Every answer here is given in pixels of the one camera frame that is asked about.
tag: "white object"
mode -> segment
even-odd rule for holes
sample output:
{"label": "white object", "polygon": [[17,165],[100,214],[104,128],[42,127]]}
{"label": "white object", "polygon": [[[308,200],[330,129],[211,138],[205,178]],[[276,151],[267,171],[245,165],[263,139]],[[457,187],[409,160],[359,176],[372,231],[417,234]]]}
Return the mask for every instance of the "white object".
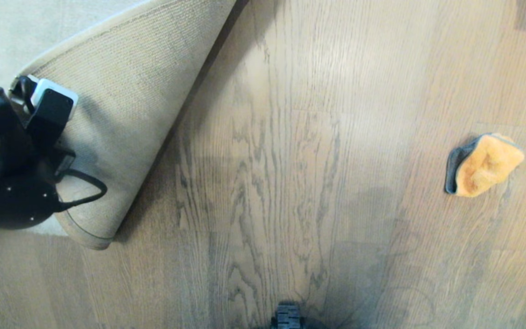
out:
{"label": "white object", "polygon": [[68,117],[68,120],[72,119],[74,109],[77,107],[77,103],[79,102],[79,95],[76,92],[73,92],[72,90],[64,88],[63,86],[55,83],[54,81],[50,81],[48,79],[40,79],[37,82],[36,89],[32,94],[32,105],[34,105],[35,108],[40,106],[42,96],[44,96],[44,93],[48,89],[54,90],[55,92],[58,92],[59,94],[62,94],[73,100],[73,108],[70,109],[70,115]]}

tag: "wood grain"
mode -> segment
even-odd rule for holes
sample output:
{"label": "wood grain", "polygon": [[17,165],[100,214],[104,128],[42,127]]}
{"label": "wood grain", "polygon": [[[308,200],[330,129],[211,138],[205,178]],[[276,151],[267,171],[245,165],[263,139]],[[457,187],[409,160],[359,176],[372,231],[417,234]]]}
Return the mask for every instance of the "wood grain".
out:
{"label": "wood grain", "polygon": [[0,235],[0,328],[526,328],[526,2],[252,0],[108,250]]}

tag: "orange microfiber cloth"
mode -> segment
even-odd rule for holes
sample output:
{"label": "orange microfiber cloth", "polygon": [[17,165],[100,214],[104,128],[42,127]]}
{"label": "orange microfiber cloth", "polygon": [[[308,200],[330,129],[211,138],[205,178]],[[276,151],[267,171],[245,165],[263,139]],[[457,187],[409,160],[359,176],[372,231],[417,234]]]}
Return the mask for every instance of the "orange microfiber cloth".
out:
{"label": "orange microfiber cloth", "polygon": [[512,139],[499,133],[481,135],[450,153],[445,190],[456,196],[478,196],[505,181],[524,158]]}

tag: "cloth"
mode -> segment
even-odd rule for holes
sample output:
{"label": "cloth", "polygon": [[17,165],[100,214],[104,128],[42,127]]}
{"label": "cloth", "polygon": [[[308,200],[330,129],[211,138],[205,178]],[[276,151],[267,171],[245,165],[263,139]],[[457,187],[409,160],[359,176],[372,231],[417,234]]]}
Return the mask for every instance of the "cloth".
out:
{"label": "cloth", "polygon": [[[110,244],[188,95],[234,0],[149,0],[53,48],[19,74],[79,94],[61,137],[72,168],[108,186],[90,204],[56,214],[75,241]],[[94,194],[78,180],[64,201]]]}
{"label": "cloth", "polygon": [[478,196],[505,181],[524,158],[512,139],[499,133],[481,135],[449,154],[445,190],[456,196]]}

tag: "black mount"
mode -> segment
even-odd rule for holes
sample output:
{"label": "black mount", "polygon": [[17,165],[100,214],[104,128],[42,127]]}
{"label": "black mount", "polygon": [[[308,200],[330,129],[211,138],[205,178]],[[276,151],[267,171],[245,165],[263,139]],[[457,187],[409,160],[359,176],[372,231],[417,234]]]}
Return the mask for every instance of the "black mount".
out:
{"label": "black mount", "polygon": [[[37,107],[31,102],[36,83],[18,77],[11,89],[21,101],[13,106],[0,88],[0,228],[33,227],[54,212],[101,198],[106,185],[81,171],[70,169],[75,152],[58,145],[73,108],[73,100],[46,89]],[[71,175],[99,189],[93,196],[62,202],[56,184]]]}
{"label": "black mount", "polygon": [[271,318],[271,329],[328,329],[320,321],[304,318],[294,302],[280,302],[275,316]]}

